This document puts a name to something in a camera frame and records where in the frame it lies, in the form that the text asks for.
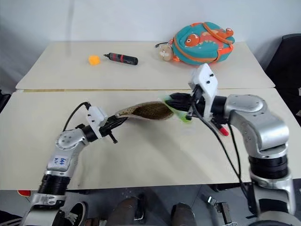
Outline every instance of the black cable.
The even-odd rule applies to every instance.
[[[235,141],[235,137],[234,137],[234,133],[233,133],[233,130],[232,130],[232,126],[229,122],[227,122],[227,125],[230,129],[230,134],[231,134],[231,137],[232,137],[232,142],[233,142],[233,145],[234,145],[234,149],[235,149],[235,152],[236,152],[236,157],[237,157],[237,162],[238,162],[238,175],[239,177],[241,178],[241,165],[240,165],[240,157],[239,157],[239,153],[238,153],[238,148],[237,148],[237,145],[236,145],[236,141]]]
[[[227,122],[227,125],[228,125],[228,127],[229,127],[229,129],[230,129],[230,134],[231,134],[231,137],[232,137],[232,142],[233,142],[234,149],[235,149],[235,152],[236,152],[236,157],[237,157],[237,162],[238,162],[238,176],[239,176],[240,187],[241,187],[241,190],[243,191],[243,193],[244,193],[244,194],[247,194],[246,187],[245,187],[244,183],[243,183],[242,180],[241,180],[241,164],[240,164],[240,156],[239,156],[237,144],[236,144],[236,141],[235,141],[233,129],[232,129],[232,126],[231,126],[231,124],[230,124],[229,122]]]
[[[89,110],[89,107],[91,106],[91,104],[90,104],[89,102],[83,102],[83,103],[81,103],[80,105],[78,105],[78,106],[74,109],[74,111],[71,113],[71,115],[69,116],[69,118],[68,118],[68,120],[67,120],[67,122],[66,122],[66,124],[65,124],[65,126],[64,126],[64,128],[63,128],[63,132],[66,131],[66,128],[67,128],[67,126],[68,126],[68,124],[69,124],[70,119],[71,119],[71,118],[73,117],[73,115],[79,110],[79,108],[82,107],[83,105],[86,107],[87,110]]]
[[[244,194],[244,196],[246,197],[246,199],[248,200],[248,196],[247,196],[247,193],[246,193],[246,190],[244,189],[244,187],[242,187],[242,185],[243,185],[243,182],[241,181],[241,178],[240,178],[240,176],[238,175],[238,173],[237,173],[237,171],[236,171],[236,169],[235,169],[235,167],[234,167],[234,165],[233,165],[233,163],[232,163],[232,161],[231,161],[231,159],[230,159],[230,157],[229,157],[229,155],[228,155],[228,152],[227,152],[227,150],[226,150],[226,148],[225,148],[225,146],[224,146],[224,144],[223,144],[223,142],[222,142],[222,140],[220,139],[220,137],[218,136],[218,134],[217,134],[217,132],[212,128],[212,126],[207,122],[207,121],[205,121],[204,120],[204,118],[201,116],[201,114],[198,112],[198,110],[197,110],[197,108],[196,108],[196,104],[194,103],[194,102],[192,102],[192,104],[191,104],[191,106],[192,106],[192,108],[193,108],[193,111],[194,111],[194,113],[196,114],[196,116],[213,132],[213,134],[216,136],[216,138],[217,138],[217,140],[220,142],[220,144],[221,144],[221,146],[222,146],[222,149],[223,149],[223,151],[225,152],[225,155],[226,155],[226,157],[227,157],[227,159],[228,159],[228,161],[229,161],[229,163],[230,163],[230,165],[231,165],[231,167],[232,167],[232,169],[233,169],[233,171],[235,172],[235,174],[236,174],[236,176],[237,176],[237,178],[238,178],[238,180],[239,180],[239,183],[240,183],[240,185],[241,185],[241,190],[242,190],[242,192],[243,192],[243,194]]]
[[[166,44],[166,43],[168,43],[168,42],[161,42],[161,43],[158,43],[157,45],[155,45],[155,48],[159,47],[159,45],[161,45],[161,44]]]

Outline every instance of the teal backpack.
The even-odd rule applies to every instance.
[[[233,31],[230,28],[224,30],[211,22],[188,25],[169,42],[173,60],[190,65],[225,60],[233,50],[232,44],[235,40],[232,35]]]

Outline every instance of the black chair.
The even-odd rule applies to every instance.
[[[0,89],[0,113],[2,112],[3,108],[5,107],[6,103],[10,99],[10,94],[2,94]]]
[[[265,73],[301,125],[301,34],[282,37]]]

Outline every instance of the black screwdriver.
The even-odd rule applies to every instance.
[[[137,65],[138,59],[133,56],[126,56],[123,54],[117,54],[117,53],[109,53],[104,54],[105,57],[108,57],[112,61],[122,62],[129,65]]]

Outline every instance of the person's foot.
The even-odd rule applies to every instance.
[[[85,217],[86,214],[86,205],[83,202],[78,202],[70,210],[69,213],[65,215],[65,225],[68,226],[79,226]]]
[[[172,226],[197,226],[192,209],[181,202],[173,206],[171,220]]]

